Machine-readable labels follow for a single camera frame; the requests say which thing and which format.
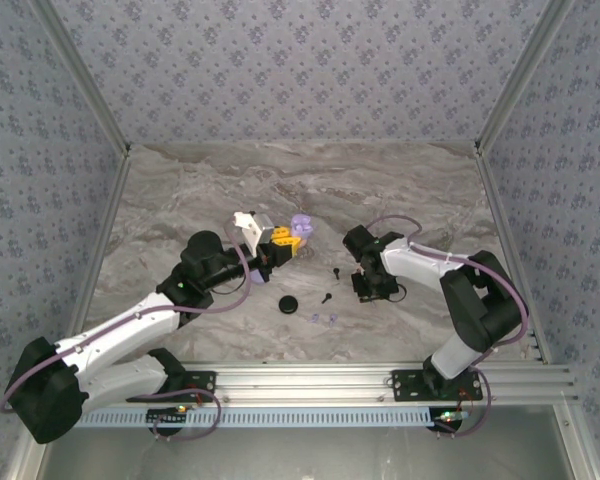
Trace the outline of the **small black electronics board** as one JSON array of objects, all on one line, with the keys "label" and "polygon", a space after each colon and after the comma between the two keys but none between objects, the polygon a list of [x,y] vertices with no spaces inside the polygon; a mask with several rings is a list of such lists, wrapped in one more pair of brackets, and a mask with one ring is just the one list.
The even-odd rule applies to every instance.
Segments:
[{"label": "small black electronics board", "polygon": [[150,408],[145,414],[145,423],[149,426],[180,425],[186,422],[187,410],[181,407]]},{"label": "small black electronics board", "polygon": [[431,408],[430,415],[433,422],[431,429],[447,434],[455,434],[469,417],[469,413],[464,410],[447,408]]}]

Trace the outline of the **grey metal base panel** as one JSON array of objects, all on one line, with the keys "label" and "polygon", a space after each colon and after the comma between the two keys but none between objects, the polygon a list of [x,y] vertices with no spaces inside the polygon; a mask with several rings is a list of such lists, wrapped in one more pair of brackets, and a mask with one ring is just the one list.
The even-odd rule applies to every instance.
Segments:
[{"label": "grey metal base panel", "polygon": [[145,429],[75,429],[37,480],[574,480],[549,407],[495,407],[475,433],[425,428],[221,428],[160,443]]}]

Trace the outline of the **aluminium table side rail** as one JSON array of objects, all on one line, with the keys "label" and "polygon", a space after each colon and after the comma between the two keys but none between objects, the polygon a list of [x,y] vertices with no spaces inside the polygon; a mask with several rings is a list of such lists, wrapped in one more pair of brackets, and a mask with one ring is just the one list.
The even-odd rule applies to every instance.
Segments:
[{"label": "aluminium table side rail", "polygon": [[[89,313],[104,259],[104,252],[116,218],[129,168],[129,150],[124,149],[115,172],[113,186],[105,204],[104,216],[92,245],[90,258],[78,291],[76,303],[68,327],[62,335],[63,338],[80,333]],[[14,449],[9,458],[4,480],[36,480],[43,463],[45,450],[46,446],[37,444],[28,430],[24,426],[21,426]]]},{"label": "aluminium table side rail", "polygon": [[[549,367],[556,367],[557,363],[553,361],[549,344],[542,330],[541,316],[532,298],[529,282],[526,280],[524,268],[516,249],[489,162],[479,146],[476,146],[476,162],[500,236],[510,278],[514,281],[518,291],[524,296],[529,307],[531,330],[539,349],[539,360],[534,367],[538,368],[543,365],[543,368],[548,370]],[[579,395],[575,394],[574,400],[567,400],[565,394],[562,393],[562,398],[553,404],[552,410],[557,427],[556,435],[564,448],[569,470],[574,480],[600,480],[600,458],[596,451],[594,438],[587,425]]]}]

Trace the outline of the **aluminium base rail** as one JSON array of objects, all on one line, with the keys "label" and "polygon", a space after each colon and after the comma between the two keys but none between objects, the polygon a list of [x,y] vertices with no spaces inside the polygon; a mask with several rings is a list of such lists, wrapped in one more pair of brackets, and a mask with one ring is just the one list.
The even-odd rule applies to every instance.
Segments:
[{"label": "aluminium base rail", "polygon": [[[391,373],[418,362],[189,362],[188,370],[217,374],[216,395],[229,406],[369,407],[394,402]],[[524,361],[488,361],[481,371],[492,401],[504,405],[552,405],[580,400],[570,368]]]}]

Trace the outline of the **aluminium frame post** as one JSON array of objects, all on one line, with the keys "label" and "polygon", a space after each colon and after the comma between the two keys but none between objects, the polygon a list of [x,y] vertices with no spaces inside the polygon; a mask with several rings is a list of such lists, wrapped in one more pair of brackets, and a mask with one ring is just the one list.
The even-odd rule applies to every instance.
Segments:
[{"label": "aluminium frame post", "polygon": [[95,78],[82,59],[69,30],[64,25],[51,0],[27,0],[27,2],[98,121],[104,135],[115,151],[125,157],[129,145],[101,94]]},{"label": "aluminium frame post", "polygon": [[506,126],[536,69],[551,47],[575,0],[547,0],[539,19],[531,30],[520,57],[508,75],[504,87],[476,138],[476,150],[485,157]]}]

